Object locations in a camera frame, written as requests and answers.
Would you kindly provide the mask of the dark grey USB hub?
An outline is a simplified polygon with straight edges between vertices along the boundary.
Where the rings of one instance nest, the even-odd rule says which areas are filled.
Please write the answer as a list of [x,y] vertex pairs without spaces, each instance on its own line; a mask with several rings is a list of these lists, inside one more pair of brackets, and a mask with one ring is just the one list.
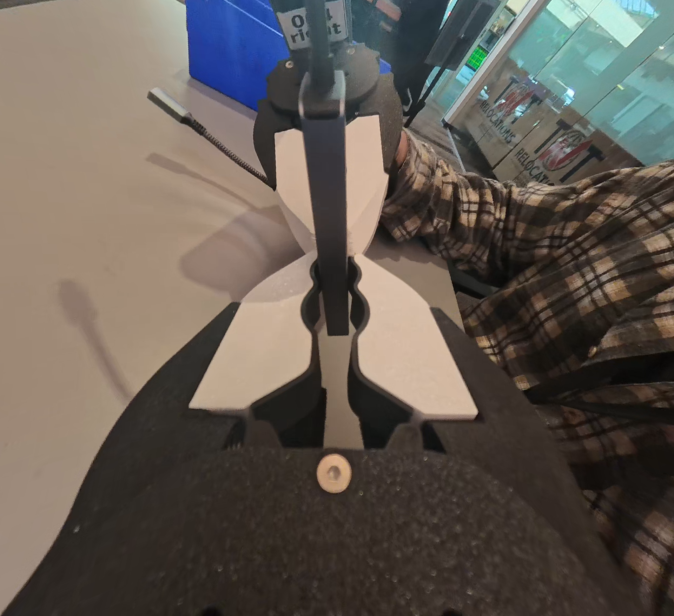
[[325,0],[304,0],[309,68],[300,86],[299,114],[316,234],[324,316],[329,336],[349,334],[346,219],[346,79],[336,70],[327,34]]

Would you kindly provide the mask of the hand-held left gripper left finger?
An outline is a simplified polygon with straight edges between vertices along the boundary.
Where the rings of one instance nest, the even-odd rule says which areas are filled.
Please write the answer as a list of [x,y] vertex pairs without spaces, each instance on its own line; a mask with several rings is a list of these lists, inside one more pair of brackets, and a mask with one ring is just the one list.
[[232,319],[191,411],[265,423],[283,447],[324,444],[316,256],[302,256],[232,303]]

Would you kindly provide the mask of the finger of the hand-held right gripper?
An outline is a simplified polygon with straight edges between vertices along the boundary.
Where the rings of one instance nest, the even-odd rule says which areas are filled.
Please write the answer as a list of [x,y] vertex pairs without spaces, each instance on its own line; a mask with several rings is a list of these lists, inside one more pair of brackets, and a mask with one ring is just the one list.
[[345,128],[346,238],[348,254],[363,254],[374,238],[388,189],[378,115],[355,118]]
[[276,193],[284,218],[304,254],[316,260],[316,232],[303,133],[298,129],[276,133],[274,156]]

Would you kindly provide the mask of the blue plastic bin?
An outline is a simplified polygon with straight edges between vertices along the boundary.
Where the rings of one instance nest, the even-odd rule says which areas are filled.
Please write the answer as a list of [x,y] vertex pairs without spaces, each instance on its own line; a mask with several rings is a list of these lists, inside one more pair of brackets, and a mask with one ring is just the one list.
[[185,0],[190,76],[257,111],[289,49],[269,0]]

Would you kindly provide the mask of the white box with red logo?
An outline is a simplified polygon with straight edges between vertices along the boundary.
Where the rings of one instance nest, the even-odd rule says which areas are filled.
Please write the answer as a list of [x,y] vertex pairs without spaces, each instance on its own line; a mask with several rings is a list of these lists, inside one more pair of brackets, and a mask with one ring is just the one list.
[[501,159],[493,173],[500,182],[517,186],[571,182],[578,172],[607,158],[593,135],[589,127],[579,122],[561,118],[540,121]]
[[543,85],[506,64],[463,109],[454,128],[495,166],[533,128],[546,96]]

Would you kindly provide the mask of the black monitor on tripod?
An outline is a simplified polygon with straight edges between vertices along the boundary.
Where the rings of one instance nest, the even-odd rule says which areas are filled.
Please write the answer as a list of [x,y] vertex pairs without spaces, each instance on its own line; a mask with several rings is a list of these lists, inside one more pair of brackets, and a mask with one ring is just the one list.
[[457,71],[462,62],[476,48],[474,45],[490,23],[499,8],[499,0],[457,0],[448,18],[443,23],[440,34],[425,60],[425,64],[437,68],[436,75],[419,100],[412,105],[404,127],[408,128],[425,107],[445,71]]

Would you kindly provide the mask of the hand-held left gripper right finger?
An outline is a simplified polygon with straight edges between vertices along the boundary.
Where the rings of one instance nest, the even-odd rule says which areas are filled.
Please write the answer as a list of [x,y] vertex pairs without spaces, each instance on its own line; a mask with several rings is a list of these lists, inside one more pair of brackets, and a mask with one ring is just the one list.
[[430,305],[366,256],[349,261],[348,400],[366,448],[400,426],[474,421],[478,408]]

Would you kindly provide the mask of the person's plaid shirt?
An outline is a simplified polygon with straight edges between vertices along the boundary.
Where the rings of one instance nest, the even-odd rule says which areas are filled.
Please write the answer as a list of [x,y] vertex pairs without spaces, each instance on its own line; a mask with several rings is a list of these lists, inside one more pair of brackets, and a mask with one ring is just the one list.
[[467,334],[540,401],[599,535],[635,575],[646,612],[672,615],[673,420],[643,412],[673,410],[673,301],[582,315],[536,309],[490,285],[496,291],[463,312]]

